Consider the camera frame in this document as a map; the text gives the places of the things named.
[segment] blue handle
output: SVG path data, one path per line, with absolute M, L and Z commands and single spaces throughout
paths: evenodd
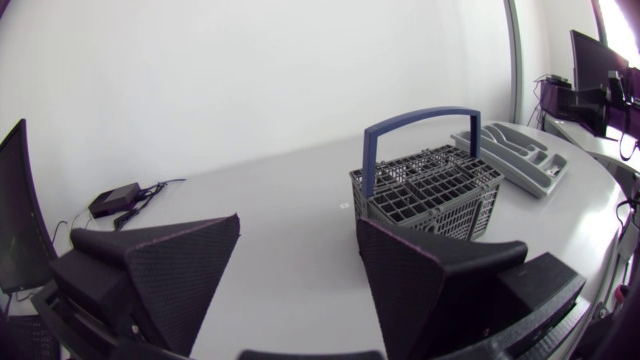
M 381 121 L 364 130 L 364 150 L 362 156 L 362 193 L 366 199 L 373 196 L 376 176 L 376 152 L 378 137 L 419 120 L 445 115 L 469 115 L 471 117 L 471 156 L 480 156 L 480 111 L 458 106 L 440 106 L 416 110 Z

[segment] gray cutlery tray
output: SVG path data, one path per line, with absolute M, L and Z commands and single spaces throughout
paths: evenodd
M 469 150 L 469 131 L 452 134 L 456 147 Z M 481 158 L 507 180 L 532 195 L 549 195 L 567 170 L 567 159 L 544 144 L 502 124 L 482 127 Z

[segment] white table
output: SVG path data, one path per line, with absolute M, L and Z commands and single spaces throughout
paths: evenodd
M 619 231 L 615 208 L 624 195 L 579 148 L 541 131 L 507 125 L 547 144 L 569 160 L 569 167 L 544 199 L 503 182 L 487 232 L 478 241 L 523 240 L 528 259 L 551 252 L 588 279 L 582 296 L 595 303 L 608 285 L 604 279 L 610 276 L 612 240 Z M 449 135 L 467 127 L 468 118 L 446 117 L 387 134 L 380 139 L 379 159 L 453 144 Z M 235 359 L 243 349 L 384 353 L 358 255 L 348 177 L 361 167 L 361 157 L 362 138 L 355 137 L 194 176 L 169 186 L 127 225 L 240 216 L 241 237 L 192 357 Z M 626 208 L 620 210 L 621 218 L 627 214 Z M 111 228 L 100 221 L 90 228 L 100 226 Z
M 548 132 L 564 137 L 598 160 L 623 168 L 631 174 L 640 172 L 640 151 L 636 150 L 628 161 L 620 157 L 620 150 L 624 156 L 631 154 L 636 139 L 630 135 L 623 137 L 622 132 L 616 128 L 607 127 L 607 137 L 616 139 L 614 141 L 595 137 L 582 125 L 572 121 L 558 120 L 549 114 L 545 115 L 544 125 Z

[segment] black monitor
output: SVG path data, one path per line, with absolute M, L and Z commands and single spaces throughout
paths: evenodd
M 0 287 L 4 293 L 51 280 L 56 253 L 36 198 L 27 122 L 22 119 L 0 144 Z
M 576 91 L 607 87 L 609 71 L 625 75 L 629 62 L 598 40 L 571 30 Z
M 586 312 L 584 278 L 549 253 L 524 262 L 522 242 L 365 218 L 356 233 L 390 360 L 546 358 Z
M 239 236 L 236 215 L 118 232 L 75 229 L 73 250 L 51 264 L 53 281 L 32 303 L 74 358 L 189 356 Z

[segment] dishwasher cutlery basket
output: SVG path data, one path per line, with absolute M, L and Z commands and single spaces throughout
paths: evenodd
M 376 163 L 378 137 L 402 126 L 445 115 L 469 115 L 471 154 L 445 145 Z M 480 160 L 480 112 L 461 107 L 417 110 L 364 131 L 362 169 L 349 173 L 356 219 L 473 240 L 484 233 L 504 176 Z

